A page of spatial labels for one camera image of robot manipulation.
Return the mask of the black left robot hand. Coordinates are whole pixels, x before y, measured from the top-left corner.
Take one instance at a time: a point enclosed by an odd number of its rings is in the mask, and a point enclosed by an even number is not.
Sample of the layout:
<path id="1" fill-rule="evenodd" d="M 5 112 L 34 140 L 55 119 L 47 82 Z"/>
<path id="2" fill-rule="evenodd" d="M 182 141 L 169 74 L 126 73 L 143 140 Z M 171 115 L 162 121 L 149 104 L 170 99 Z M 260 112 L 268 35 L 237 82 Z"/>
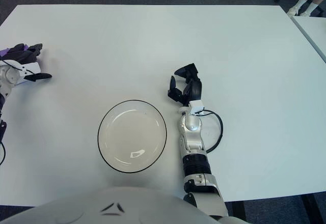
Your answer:
<path id="1" fill-rule="evenodd" d="M 37 56 L 42 50 L 43 44 L 28 46 L 20 43 L 12 48 L 1 50 L 1 68 L 6 74 L 7 80 L 14 85 L 25 81 L 33 81 L 52 78 L 51 74 L 42 73 Z"/>

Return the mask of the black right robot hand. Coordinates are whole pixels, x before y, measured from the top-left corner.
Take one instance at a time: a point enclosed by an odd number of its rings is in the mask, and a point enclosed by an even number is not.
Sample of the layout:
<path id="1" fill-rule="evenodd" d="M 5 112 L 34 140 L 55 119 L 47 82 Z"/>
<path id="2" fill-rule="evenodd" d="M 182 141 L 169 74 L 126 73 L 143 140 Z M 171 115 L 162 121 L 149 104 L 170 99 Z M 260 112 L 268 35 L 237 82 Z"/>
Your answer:
<path id="1" fill-rule="evenodd" d="M 180 102 L 182 107 L 178 113 L 181 115 L 196 115 L 204 111 L 204 105 L 201 100 L 202 82 L 198 78 L 198 70 L 194 63 L 186 65 L 174 73 L 185 78 L 186 87 L 183 92 L 176 88 L 175 76 L 171 76 L 168 97 L 176 102 Z"/>

